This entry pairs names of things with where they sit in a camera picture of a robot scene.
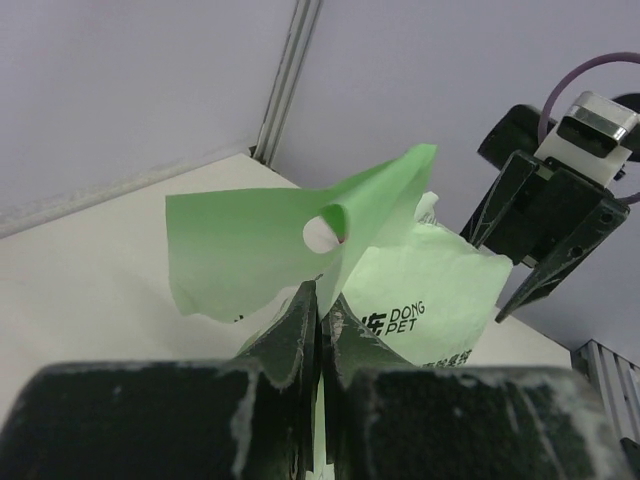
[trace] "wire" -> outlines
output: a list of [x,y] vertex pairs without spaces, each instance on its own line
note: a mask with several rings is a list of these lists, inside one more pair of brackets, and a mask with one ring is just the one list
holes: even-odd
[[[547,98],[544,107],[542,107],[542,112],[540,113],[540,120],[538,121],[538,142],[540,144],[547,136],[547,128],[549,124],[549,118],[551,117],[551,109],[556,103],[556,100],[558,100],[558,97],[560,96],[562,91],[567,88],[567,86],[571,82],[573,82],[587,70],[591,70],[592,68],[599,67],[600,65],[605,65],[607,63],[617,62],[640,64],[640,53],[616,52],[607,53],[606,55],[600,55],[599,57],[587,60],[582,65],[578,65],[567,75],[565,75],[562,80],[560,80],[560,83],[558,83],[558,85],[556,85],[556,87],[551,91],[551,94],[549,94],[549,98]],[[628,197],[620,198],[619,200],[623,203],[626,203],[627,205],[638,203],[640,202],[640,192],[634,193],[633,195],[630,195]]]

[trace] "purple cable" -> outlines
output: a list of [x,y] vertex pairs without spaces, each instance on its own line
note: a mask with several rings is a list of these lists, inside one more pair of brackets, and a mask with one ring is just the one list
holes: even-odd
[[[571,70],[562,80],[560,80],[560,83],[558,83],[558,85],[556,85],[556,87],[551,91],[551,94],[549,95],[549,98],[547,98],[544,107],[542,107],[540,120],[538,121],[538,143],[541,144],[544,138],[547,136],[547,125],[549,124],[549,118],[551,117],[551,109],[556,103],[556,100],[558,100],[558,97],[560,96],[562,91],[567,88],[567,86],[571,82],[573,82],[587,70],[591,70],[592,68],[598,67],[600,65],[605,65],[607,63],[615,62],[640,64],[640,53],[617,52],[600,55],[599,57],[592,58],[591,60],[584,62],[582,65],[577,66],[576,68]],[[638,203],[640,202],[640,192],[635,193],[629,197],[620,198],[619,200],[626,203],[627,205]]]

